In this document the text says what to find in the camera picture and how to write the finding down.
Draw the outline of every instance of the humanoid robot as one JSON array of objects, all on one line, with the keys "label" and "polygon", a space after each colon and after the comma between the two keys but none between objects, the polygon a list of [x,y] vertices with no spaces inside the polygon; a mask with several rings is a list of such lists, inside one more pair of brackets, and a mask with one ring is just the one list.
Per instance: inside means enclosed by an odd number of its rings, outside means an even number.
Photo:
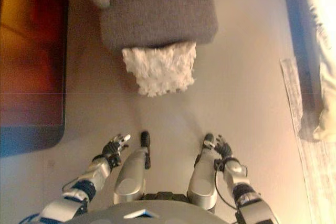
[{"label": "humanoid robot", "polygon": [[[113,201],[107,210],[87,213],[88,204],[96,192],[103,189],[112,170],[121,164],[120,153],[127,147],[130,135],[115,136],[105,145],[102,153],[94,157],[88,169],[64,190],[60,198],[49,203],[36,216],[21,223],[56,224],[114,224],[114,223],[213,223],[227,224],[213,214],[217,201],[217,173],[223,173],[230,195],[233,197],[238,224],[278,224],[270,207],[250,185],[247,168],[233,157],[230,146],[219,135],[205,136],[198,154],[186,195],[172,192],[145,194],[144,170],[151,167],[150,135],[141,133],[141,147],[124,162],[119,173]],[[221,158],[215,159],[214,151]]]}]

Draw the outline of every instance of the gray armchair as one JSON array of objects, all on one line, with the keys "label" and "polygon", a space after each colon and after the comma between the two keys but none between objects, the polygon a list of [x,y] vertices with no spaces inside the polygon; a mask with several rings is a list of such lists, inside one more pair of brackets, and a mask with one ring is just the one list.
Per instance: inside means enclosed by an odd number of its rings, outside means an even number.
[{"label": "gray armchair", "polygon": [[208,43],[218,29],[213,0],[92,1],[101,9],[101,37],[111,50],[185,40]]}]

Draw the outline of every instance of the white shaggy throw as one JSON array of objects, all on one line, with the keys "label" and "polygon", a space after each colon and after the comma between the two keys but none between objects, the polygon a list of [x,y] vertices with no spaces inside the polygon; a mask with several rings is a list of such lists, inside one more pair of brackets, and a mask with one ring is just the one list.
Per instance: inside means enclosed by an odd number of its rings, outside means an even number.
[{"label": "white shaggy throw", "polygon": [[181,42],[163,48],[124,48],[127,72],[137,78],[139,94],[155,97],[185,91],[194,83],[193,64],[196,43]]}]

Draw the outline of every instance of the beige floor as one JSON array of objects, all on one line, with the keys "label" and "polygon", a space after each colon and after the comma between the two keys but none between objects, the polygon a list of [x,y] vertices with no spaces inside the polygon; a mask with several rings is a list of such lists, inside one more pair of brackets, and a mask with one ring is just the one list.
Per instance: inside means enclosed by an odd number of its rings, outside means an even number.
[{"label": "beige floor", "polygon": [[[285,0],[215,2],[219,31],[213,43],[197,46],[195,84],[152,99],[136,93],[121,56],[102,45],[89,0],[70,0],[66,131],[54,148],[1,159],[1,223],[39,212],[119,132],[133,136],[124,160],[139,146],[143,129],[152,137],[149,193],[185,193],[204,134],[222,133],[282,223],[310,223],[279,65],[293,57]],[[118,171],[91,210],[112,204]],[[228,197],[225,184],[219,187]],[[234,221],[220,200],[216,214]]]}]

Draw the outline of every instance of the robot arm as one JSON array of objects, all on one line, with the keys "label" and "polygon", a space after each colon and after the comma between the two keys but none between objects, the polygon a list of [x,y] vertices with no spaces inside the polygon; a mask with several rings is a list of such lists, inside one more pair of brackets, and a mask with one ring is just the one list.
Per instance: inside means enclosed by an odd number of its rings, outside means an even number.
[{"label": "robot arm", "polygon": [[230,146],[221,136],[214,150],[222,159],[215,161],[215,169],[223,172],[224,181],[237,207],[236,218],[239,224],[279,224],[268,204],[256,193],[247,177],[247,169],[232,156]]},{"label": "robot arm", "polygon": [[88,169],[59,199],[49,203],[38,217],[40,223],[60,223],[87,212],[88,203],[100,191],[112,169],[120,165],[120,152],[127,147],[130,135],[117,135],[96,156]]}]

